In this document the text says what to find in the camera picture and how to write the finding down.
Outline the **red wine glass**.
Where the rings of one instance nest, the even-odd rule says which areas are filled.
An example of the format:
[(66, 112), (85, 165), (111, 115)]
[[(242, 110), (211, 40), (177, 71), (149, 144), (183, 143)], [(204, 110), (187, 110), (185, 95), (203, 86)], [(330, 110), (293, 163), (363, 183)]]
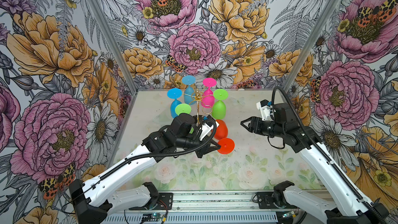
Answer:
[(218, 152), (224, 155), (230, 154), (235, 148), (235, 143), (232, 139), (228, 138), (229, 131), (226, 123), (219, 119), (216, 122), (218, 126), (214, 138), (218, 141), (218, 145), (220, 145)]

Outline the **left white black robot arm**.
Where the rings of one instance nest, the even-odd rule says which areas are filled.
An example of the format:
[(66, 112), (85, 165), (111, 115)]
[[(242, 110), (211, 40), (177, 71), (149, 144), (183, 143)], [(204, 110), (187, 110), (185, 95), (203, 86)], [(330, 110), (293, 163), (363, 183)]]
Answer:
[(100, 224), (107, 216), (131, 208), (152, 209), (162, 205), (155, 185), (143, 183), (131, 193), (116, 191), (141, 171), (164, 158), (195, 153), (198, 158), (220, 149), (214, 141), (218, 122), (212, 117), (195, 118), (182, 113), (170, 125), (145, 138), (140, 146), (103, 173), (86, 181), (77, 179), (68, 189), (79, 224)]

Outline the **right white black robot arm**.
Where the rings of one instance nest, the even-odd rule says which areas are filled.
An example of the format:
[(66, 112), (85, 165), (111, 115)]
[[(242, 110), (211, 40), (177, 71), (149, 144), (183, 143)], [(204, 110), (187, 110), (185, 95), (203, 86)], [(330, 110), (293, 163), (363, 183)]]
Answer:
[(374, 203), (344, 173), (331, 157), (316, 132), (300, 119), (290, 123), (250, 117), (241, 121), (250, 133), (267, 138), (282, 138), (315, 172), (332, 197), (328, 202), (301, 190), (290, 181), (274, 187), (274, 205), (296, 206), (324, 224), (384, 224), (389, 213), (381, 203)]

